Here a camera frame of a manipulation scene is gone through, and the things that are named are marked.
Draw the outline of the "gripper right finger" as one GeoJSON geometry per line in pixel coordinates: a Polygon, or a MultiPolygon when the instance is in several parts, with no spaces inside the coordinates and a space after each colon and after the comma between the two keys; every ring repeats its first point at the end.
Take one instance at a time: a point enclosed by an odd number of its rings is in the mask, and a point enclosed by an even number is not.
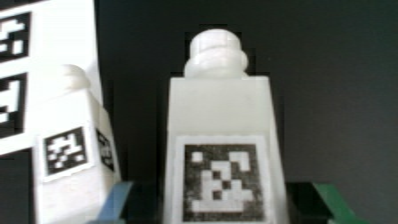
{"type": "Polygon", "coordinates": [[[356,215],[333,184],[289,182],[292,224],[370,224],[356,215]]]}

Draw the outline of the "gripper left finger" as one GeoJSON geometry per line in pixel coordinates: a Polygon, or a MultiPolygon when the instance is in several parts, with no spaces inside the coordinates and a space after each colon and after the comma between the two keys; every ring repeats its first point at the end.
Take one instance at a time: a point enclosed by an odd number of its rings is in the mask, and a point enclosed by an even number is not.
{"type": "Polygon", "coordinates": [[[86,224],[157,224],[157,186],[120,182],[111,190],[98,217],[86,224]]]}

